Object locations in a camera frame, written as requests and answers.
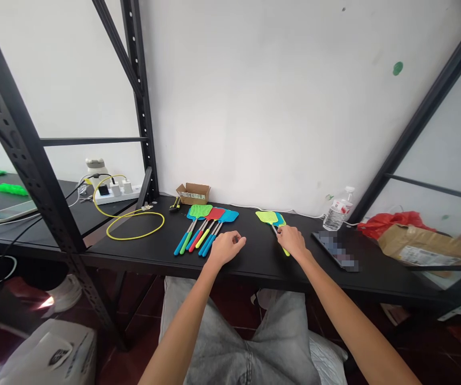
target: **black metal shelf frame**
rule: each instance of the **black metal shelf frame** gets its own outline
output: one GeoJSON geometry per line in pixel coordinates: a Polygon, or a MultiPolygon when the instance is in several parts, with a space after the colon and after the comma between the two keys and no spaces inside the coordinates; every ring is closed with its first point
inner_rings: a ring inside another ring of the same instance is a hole
{"type": "MultiPolygon", "coordinates": [[[[110,332],[117,347],[125,350],[127,344],[124,333],[122,328],[116,325],[114,319],[125,274],[119,274],[112,296],[113,301],[111,301],[97,274],[93,274],[93,271],[86,267],[83,262],[82,255],[86,247],[44,150],[45,146],[140,142],[145,178],[142,195],[138,199],[137,207],[140,207],[145,200],[151,201],[159,195],[139,1],[121,0],[127,52],[120,41],[104,1],[92,1],[134,91],[139,136],[121,138],[40,138],[0,49],[0,142],[36,203],[38,212],[42,215],[51,234],[58,243],[62,251],[61,255],[64,256],[64,261],[78,277],[84,293],[103,326],[110,332]]],[[[398,165],[460,74],[461,43],[357,205],[350,218],[352,222],[358,221],[365,215],[389,179],[400,179],[400,177],[394,175],[398,165]]],[[[408,179],[403,181],[461,196],[460,191],[444,189],[408,179]]],[[[461,270],[461,267],[456,267],[454,270],[461,270]]],[[[145,286],[140,295],[141,299],[146,295],[154,279],[155,277],[153,276],[145,286]]],[[[461,303],[461,280],[446,291],[446,298],[450,299],[449,305],[440,306],[431,313],[433,317],[443,315],[452,310],[453,304],[461,303]]],[[[419,321],[420,318],[412,317],[409,322],[402,324],[401,329],[408,328],[411,324],[419,321]]]]}
{"type": "MultiPolygon", "coordinates": [[[[360,222],[364,218],[374,201],[378,198],[381,191],[385,188],[388,181],[391,179],[414,184],[426,189],[439,191],[444,194],[461,198],[461,191],[456,191],[446,187],[436,186],[434,184],[395,175],[395,172],[403,161],[404,157],[407,155],[421,132],[432,118],[433,114],[437,111],[460,76],[461,42],[451,55],[451,58],[446,63],[437,80],[435,80],[423,102],[401,134],[401,137],[394,145],[392,151],[374,177],[362,199],[355,207],[355,210],[349,218],[350,222],[360,222]]],[[[461,266],[411,266],[407,268],[412,271],[461,271],[461,266]]],[[[451,310],[454,310],[457,307],[457,304],[461,305],[461,280],[459,280],[449,289],[445,290],[444,293],[446,298],[450,300],[449,305],[443,306],[437,311],[432,312],[431,317],[433,317],[433,319],[439,318],[451,310]]],[[[419,322],[423,317],[427,317],[427,314],[411,317],[408,321],[405,321],[401,324],[403,325],[403,328],[400,330],[419,322]]]]}
{"type": "Polygon", "coordinates": [[[159,195],[139,2],[121,0],[128,55],[104,1],[93,0],[93,4],[134,91],[139,136],[40,138],[0,49],[0,142],[63,252],[64,262],[78,277],[86,297],[118,348],[125,350],[124,333],[114,319],[124,276],[118,279],[115,289],[117,295],[112,302],[97,274],[88,270],[81,259],[80,254],[86,250],[86,246],[44,150],[45,146],[139,142],[145,178],[137,207],[159,195]]]}
{"type": "Polygon", "coordinates": [[[440,191],[441,193],[450,194],[461,198],[461,191],[451,190],[445,187],[436,186],[434,184],[395,175],[397,168],[460,76],[461,42],[456,48],[455,52],[453,52],[451,58],[446,63],[437,80],[435,80],[433,83],[428,94],[401,134],[401,137],[394,145],[392,151],[374,177],[362,199],[355,207],[349,218],[349,222],[360,222],[364,218],[390,179],[396,179],[402,182],[415,184],[417,186],[440,191]]]}

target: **cardboard box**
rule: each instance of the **cardboard box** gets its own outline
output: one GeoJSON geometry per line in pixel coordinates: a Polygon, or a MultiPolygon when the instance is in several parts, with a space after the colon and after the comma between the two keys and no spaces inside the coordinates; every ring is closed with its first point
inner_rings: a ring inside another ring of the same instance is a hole
{"type": "Polygon", "coordinates": [[[207,204],[209,201],[210,186],[205,184],[186,183],[186,187],[181,184],[177,187],[177,193],[181,197],[182,204],[207,204]]]}
{"type": "MultiPolygon", "coordinates": [[[[412,266],[461,265],[461,240],[415,226],[392,225],[378,239],[383,253],[412,266]]],[[[450,272],[433,272],[448,277],[450,272]]]]}

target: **label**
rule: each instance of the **label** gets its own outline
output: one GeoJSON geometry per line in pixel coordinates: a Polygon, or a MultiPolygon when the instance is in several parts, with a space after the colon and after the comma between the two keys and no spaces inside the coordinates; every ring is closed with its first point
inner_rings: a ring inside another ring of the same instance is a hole
{"type": "Polygon", "coordinates": [[[349,210],[351,210],[351,206],[353,206],[353,203],[335,199],[333,201],[333,204],[330,206],[330,208],[333,209],[334,211],[337,211],[338,213],[347,214],[349,213],[349,210]]]}
{"type": "Polygon", "coordinates": [[[400,252],[402,261],[417,266],[450,266],[460,261],[460,258],[433,253],[413,246],[405,246],[400,252]]]}
{"type": "Polygon", "coordinates": [[[205,199],[205,195],[192,194],[190,192],[179,192],[178,194],[186,198],[205,199]]]}

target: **power strip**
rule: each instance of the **power strip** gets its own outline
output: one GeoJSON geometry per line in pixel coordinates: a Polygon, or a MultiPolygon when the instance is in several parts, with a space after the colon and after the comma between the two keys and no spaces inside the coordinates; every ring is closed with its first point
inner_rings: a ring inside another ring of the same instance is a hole
{"type": "Polygon", "coordinates": [[[103,205],[106,203],[115,203],[121,201],[127,201],[129,199],[137,199],[139,198],[139,194],[141,193],[141,186],[133,186],[132,192],[126,194],[123,191],[123,187],[120,186],[120,191],[122,194],[120,196],[115,197],[111,189],[109,189],[109,195],[100,195],[100,191],[97,190],[95,193],[95,200],[97,201],[98,205],[103,205]]]}

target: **green wall stain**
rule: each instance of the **green wall stain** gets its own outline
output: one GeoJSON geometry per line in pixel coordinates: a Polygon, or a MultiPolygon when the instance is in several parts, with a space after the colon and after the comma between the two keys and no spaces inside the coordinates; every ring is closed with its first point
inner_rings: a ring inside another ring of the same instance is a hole
{"type": "Polygon", "coordinates": [[[398,76],[400,74],[401,70],[403,70],[403,62],[398,61],[396,64],[394,64],[394,70],[392,71],[392,74],[394,76],[398,76]]]}

